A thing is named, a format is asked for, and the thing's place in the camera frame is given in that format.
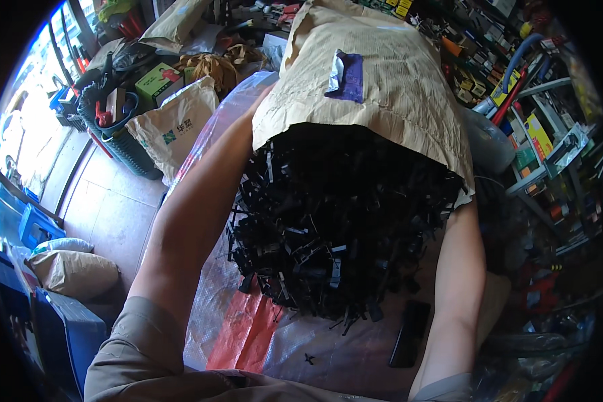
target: kraft paper sack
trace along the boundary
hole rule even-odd
[[[166,186],[172,185],[201,129],[218,105],[215,81],[205,76],[166,98],[160,108],[131,118],[125,124],[163,172]]]
[[[201,20],[210,0],[177,0],[147,28],[139,42],[178,53]]]
[[[26,264],[45,289],[78,300],[96,297],[118,280],[115,263],[90,253],[53,250],[30,257]]]
[[[344,87],[328,92],[335,61]],[[345,0],[308,0],[292,23],[280,80],[253,118],[253,149],[297,123],[363,125],[465,179],[458,206],[475,190],[457,108],[437,52],[415,28]]]

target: person's arm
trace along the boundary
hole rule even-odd
[[[471,372],[484,287],[485,250],[472,201],[447,221],[435,276],[433,324],[409,400],[426,385]]]
[[[161,206],[130,288],[128,298],[145,297],[171,313],[184,337],[201,268],[224,228],[252,153],[253,115],[271,88],[228,127]]]

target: person's right arm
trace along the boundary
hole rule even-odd
[[[447,221],[435,276],[433,324],[409,400],[426,385],[471,372],[484,287],[485,250],[472,201]]]

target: hand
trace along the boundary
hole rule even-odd
[[[264,92],[262,92],[261,95],[259,95],[257,100],[250,106],[248,111],[246,111],[245,116],[250,117],[250,119],[252,119],[252,117],[255,116],[255,111],[257,111],[257,108],[259,107],[261,102],[265,99],[265,97],[268,96],[270,91],[273,90],[274,84],[272,84],[269,87],[267,87],[266,89],[264,89]]]

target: wire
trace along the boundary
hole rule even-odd
[[[493,181],[494,183],[496,183],[497,185],[499,185],[499,186],[500,186],[500,187],[502,187],[503,189],[505,188],[505,186],[503,186],[502,184],[500,184],[500,182],[499,182],[499,181],[497,181],[497,180],[493,180],[492,178],[488,178],[488,177],[486,177],[486,176],[474,176],[474,177],[475,177],[475,178],[478,178],[478,179],[486,179],[486,180]]]

